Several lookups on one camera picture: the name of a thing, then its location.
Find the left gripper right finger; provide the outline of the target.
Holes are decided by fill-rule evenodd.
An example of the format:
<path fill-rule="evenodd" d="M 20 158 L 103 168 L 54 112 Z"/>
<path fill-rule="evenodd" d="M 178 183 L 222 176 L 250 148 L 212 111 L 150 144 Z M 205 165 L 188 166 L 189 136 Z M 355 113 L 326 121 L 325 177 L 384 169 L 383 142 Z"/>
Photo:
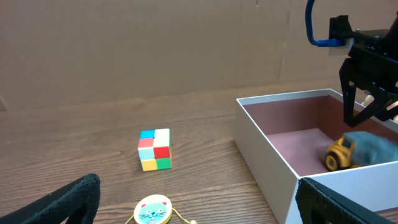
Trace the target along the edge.
<path fill-rule="evenodd" d="M 394 224 L 308 177 L 299 180 L 295 199 L 303 224 Z"/>

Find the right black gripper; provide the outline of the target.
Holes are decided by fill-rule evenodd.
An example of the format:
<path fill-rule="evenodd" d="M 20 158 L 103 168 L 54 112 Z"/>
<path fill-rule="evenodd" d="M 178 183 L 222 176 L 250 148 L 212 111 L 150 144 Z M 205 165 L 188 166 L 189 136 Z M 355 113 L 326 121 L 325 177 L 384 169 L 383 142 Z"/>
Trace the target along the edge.
<path fill-rule="evenodd" d="M 353 30 L 347 15 L 332 17 L 329 37 L 340 47 L 353 40 L 348 58 L 339 71 L 344 122 L 355 127 L 372 116 L 381 121 L 394 119 L 397 116 L 397 20 L 389 29 Z M 369 91 L 374 101 L 354 115 L 357 88 Z"/>

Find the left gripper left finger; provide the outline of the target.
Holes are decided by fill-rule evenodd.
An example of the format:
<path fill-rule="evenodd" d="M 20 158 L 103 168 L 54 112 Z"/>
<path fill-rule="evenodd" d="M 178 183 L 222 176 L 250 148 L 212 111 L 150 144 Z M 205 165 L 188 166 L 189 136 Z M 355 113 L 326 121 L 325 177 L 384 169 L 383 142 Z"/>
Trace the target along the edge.
<path fill-rule="evenodd" d="M 100 203 L 100 178 L 87 174 L 1 217 L 5 224 L 93 224 Z"/>

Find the yellow grey toy truck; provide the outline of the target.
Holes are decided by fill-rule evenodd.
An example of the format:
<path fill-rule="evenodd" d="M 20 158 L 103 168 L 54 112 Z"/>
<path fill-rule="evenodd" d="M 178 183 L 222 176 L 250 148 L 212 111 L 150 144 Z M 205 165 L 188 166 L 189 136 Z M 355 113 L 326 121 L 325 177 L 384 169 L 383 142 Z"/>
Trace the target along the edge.
<path fill-rule="evenodd" d="M 325 167 L 338 171 L 397 161 L 397 143 L 366 131 L 343 133 L 325 153 Z"/>

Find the wooden cat rattle drum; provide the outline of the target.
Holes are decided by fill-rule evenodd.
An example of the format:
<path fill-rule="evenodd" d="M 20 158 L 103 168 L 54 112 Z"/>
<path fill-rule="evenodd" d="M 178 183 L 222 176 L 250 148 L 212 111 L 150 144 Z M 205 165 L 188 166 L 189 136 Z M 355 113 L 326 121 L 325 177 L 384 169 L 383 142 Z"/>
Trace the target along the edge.
<path fill-rule="evenodd" d="M 173 214 L 176 214 L 185 223 L 198 224 L 196 220 L 188 220 L 183 217 L 173 207 L 171 200 L 160 194 L 150 195 L 140 200 L 125 224 L 168 224 Z"/>

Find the colourful puzzle cube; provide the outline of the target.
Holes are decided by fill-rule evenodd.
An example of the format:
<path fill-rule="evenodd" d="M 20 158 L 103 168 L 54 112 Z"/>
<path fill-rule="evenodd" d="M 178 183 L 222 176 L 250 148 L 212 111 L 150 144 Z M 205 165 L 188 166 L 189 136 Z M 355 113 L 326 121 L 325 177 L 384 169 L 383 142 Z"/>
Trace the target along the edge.
<path fill-rule="evenodd" d="M 172 168 L 170 129 L 147 129 L 141 132 L 137 151 L 144 172 Z"/>

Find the cream plush pig toy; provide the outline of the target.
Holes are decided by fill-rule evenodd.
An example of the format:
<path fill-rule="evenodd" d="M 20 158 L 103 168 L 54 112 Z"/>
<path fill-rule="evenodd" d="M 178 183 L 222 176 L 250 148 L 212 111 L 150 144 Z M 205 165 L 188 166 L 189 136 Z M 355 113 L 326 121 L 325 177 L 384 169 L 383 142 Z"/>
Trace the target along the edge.
<path fill-rule="evenodd" d="M 367 107 L 369 106 L 371 103 L 373 103 L 374 101 L 374 97 L 372 95 L 367 95 L 364 99 L 364 101 L 361 103 L 363 106 Z M 394 115 L 392 118 L 387 118 L 383 115 L 383 112 L 386 111 L 390 111 L 392 109 L 396 109 L 397 108 L 397 101 L 391 103 L 388 106 L 385 106 L 385 104 L 381 105 L 381 110 L 380 112 L 375 115 L 375 117 L 380 120 L 380 121 L 387 121 L 388 119 L 393 120 L 394 122 L 397 122 L 397 115 Z"/>

